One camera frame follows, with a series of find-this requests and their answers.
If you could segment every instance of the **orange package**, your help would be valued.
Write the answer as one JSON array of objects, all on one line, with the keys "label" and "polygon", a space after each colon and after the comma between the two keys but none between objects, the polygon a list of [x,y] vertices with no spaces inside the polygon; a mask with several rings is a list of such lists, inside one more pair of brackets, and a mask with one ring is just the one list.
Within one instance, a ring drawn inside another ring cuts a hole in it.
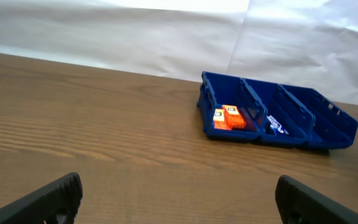
[{"label": "orange package", "polygon": [[231,128],[226,124],[224,120],[224,110],[222,109],[215,109],[214,114],[214,125],[216,129],[224,129],[224,130],[231,130]]},{"label": "orange package", "polygon": [[236,106],[223,105],[222,108],[224,110],[224,118],[226,120],[226,124],[229,126],[229,128],[246,128],[247,123],[242,118]]}]

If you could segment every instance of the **wooden table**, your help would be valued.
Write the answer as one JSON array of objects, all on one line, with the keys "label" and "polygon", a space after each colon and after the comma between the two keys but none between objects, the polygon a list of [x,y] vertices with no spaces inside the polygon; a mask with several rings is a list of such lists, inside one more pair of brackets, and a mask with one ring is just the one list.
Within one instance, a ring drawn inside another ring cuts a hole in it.
[{"label": "wooden table", "polygon": [[210,141],[199,85],[0,54],[0,207],[77,171],[76,223],[281,223],[282,174],[358,212],[358,132],[328,154]]}]

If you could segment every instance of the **white backdrop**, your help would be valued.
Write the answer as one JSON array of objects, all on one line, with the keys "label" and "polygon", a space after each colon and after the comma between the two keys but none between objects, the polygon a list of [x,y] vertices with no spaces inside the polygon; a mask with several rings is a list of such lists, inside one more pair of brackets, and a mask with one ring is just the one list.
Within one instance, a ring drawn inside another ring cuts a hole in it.
[{"label": "white backdrop", "polygon": [[358,104],[358,1],[0,0],[0,52],[201,80],[208,70]]}]

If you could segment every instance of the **bin compartment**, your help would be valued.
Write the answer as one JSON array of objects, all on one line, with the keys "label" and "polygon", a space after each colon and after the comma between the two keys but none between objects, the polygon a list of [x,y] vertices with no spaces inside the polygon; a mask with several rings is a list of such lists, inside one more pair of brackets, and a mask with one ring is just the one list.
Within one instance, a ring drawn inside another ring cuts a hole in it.
[{"label": "bin compartment", "polygon": [[[260,98],[241,78],[203,72],[203,83],[200,86],[200,97],[197,105],[200,108],[204,131],[209,138],[230,138],[238,140],[256,139],[264,120],[265,108]],[[246,122],[245,129],[215,129],[213,115],[215,109],[222,105],[236,106]]]},{"label": "bin compartment", "polygon": [[[279,84],[258,80],[244,79],[258,94],[267,108],[264,118],[262,140],[286,145],[306,144],[311,133],[314,116],[306,106],[297,100],[290,92]],[[288,134],[274,134],[270,130],[270,121],[267,116],[273,116],[287,131]]]},{"label": "bin compartment", "polygon": [[353,144],[358,122],[312,88],[284,85],[316,117],[308,147],[343,149]]}]

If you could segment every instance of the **blue and white package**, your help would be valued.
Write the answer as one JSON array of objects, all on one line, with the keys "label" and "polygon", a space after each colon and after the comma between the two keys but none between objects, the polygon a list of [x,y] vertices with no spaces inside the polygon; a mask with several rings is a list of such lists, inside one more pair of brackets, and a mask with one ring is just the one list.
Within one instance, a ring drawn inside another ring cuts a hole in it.
[{"label": "blue and white package", "polygon": [[267,119],[270,121],[270,130],[274,135],[286,135],[288,131],[272,116],[268,115]]}]

